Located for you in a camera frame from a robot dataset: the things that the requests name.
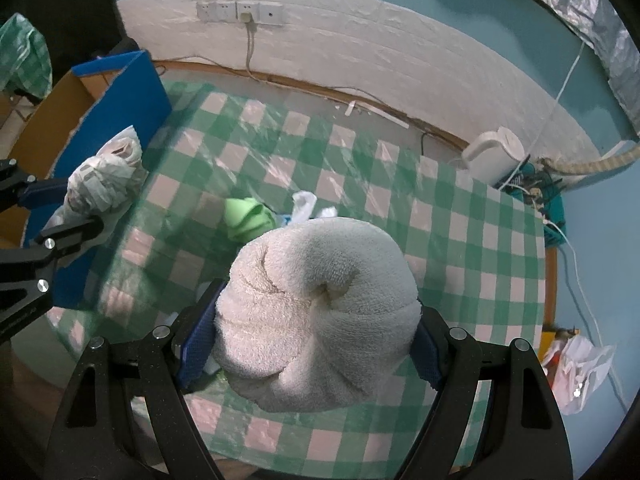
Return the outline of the white grey cloth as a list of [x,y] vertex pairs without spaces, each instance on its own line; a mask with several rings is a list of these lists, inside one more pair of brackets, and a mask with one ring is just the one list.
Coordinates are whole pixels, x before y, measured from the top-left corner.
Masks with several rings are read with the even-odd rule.
[[63,203],[44,227],[98,217],[103,222],[100,237],[109,238],[148,176],[142,156],[134,126],[117,133],[68,177]]

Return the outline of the white towel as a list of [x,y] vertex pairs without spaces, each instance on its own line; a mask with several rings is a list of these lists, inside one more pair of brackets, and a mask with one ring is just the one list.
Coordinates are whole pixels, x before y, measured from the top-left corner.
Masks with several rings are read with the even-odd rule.
[[213,358],[264,411],[347,408],[378,396],[420,316],[416,281],[385,231],[308,220],[238,252],[216,302]]

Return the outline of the blue cardboard box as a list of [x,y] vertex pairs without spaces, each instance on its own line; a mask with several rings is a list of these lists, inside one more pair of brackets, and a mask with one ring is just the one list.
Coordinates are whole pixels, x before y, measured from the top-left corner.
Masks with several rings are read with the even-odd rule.
[[[68,178],[116,133],[133,126],[145,150],[171,112],[171,104],[146,51],[107,56],[73,67],[39,104],[9,152],[38,179]],[[1,213],[1,239],[13,246],[32,240],[58,204],[31,212]],[[56,271],[53,304],[79,309],[96,248]]]

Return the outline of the crumpled white trash bag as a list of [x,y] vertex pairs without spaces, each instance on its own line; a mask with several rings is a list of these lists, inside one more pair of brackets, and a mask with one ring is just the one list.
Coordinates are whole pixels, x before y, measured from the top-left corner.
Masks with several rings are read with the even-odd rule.
[[615,346],[595,346],[581,334],[559,330],[540,360],[562,415],[575,415],[608,378]]

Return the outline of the green checkered cloth on chair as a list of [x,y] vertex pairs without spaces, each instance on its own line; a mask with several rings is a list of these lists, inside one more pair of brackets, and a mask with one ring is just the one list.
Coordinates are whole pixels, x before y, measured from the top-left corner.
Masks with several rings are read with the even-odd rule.
[[53,88],[46,40],[22,15],[14,13],[1,26],[1,90],[21,90],[44,99]]

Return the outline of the green checkered tablecloth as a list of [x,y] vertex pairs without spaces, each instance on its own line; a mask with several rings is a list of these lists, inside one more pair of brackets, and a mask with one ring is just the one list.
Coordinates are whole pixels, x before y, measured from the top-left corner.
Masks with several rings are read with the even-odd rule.
[[[136,340],[227,274],[238,252],[217,207],[251,197],[278,214],[298,191],[390,234],[424,304],[481,341],[540,341],[544,234],[533,211],[446,162],[363,129],[166,81],[172,112],[144,156],[148,180],[102,246],[80,306],[49,312],[72,356],[93,336]],[[262,469],[332,479],[395,474],[434,400],[410,362],[378,398],[344,410],[269,414],[223,374],[186,403],[208,448]]]

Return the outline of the green knotted cloth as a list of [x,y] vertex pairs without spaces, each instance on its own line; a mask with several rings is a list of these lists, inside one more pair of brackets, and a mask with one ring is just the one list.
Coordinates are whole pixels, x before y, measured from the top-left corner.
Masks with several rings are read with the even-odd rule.
[[224,224],[232,242],[248,243],[277,227],[273,212],[253,197],[227,198]]

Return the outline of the white electric kettle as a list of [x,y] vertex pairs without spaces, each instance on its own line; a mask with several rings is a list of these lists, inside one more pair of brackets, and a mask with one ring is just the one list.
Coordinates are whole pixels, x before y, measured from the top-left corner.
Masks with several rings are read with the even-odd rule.
[[506,127],[483,132],[461,154],[463,168],[488,185],[496,185],[524,157],[522,142]]

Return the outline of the white blue plastic bag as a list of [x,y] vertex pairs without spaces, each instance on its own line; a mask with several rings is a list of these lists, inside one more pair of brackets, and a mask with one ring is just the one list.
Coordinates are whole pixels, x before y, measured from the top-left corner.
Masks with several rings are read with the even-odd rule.
[[294,226],[312,219],[335,218],[337,209],[326,207],[316,209],[318,197],[308,191],[298,191],[292,195],[293,208],[289,214],[277,214],[278,226]]

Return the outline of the white wall socket strip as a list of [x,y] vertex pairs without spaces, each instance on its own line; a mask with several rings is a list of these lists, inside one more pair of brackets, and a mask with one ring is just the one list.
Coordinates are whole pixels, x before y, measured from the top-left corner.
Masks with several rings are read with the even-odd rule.
[[255,23],[284,26],[284,6],[277,2],[204,1],[196,4],[196,15],[205,23]]

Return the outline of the silver foil duct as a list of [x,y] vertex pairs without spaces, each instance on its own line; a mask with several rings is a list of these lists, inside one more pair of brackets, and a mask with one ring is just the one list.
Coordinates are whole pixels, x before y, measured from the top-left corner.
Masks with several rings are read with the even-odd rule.
[[639,50],[610,0],[540,0],[601,61],[620,107],[639,128]]

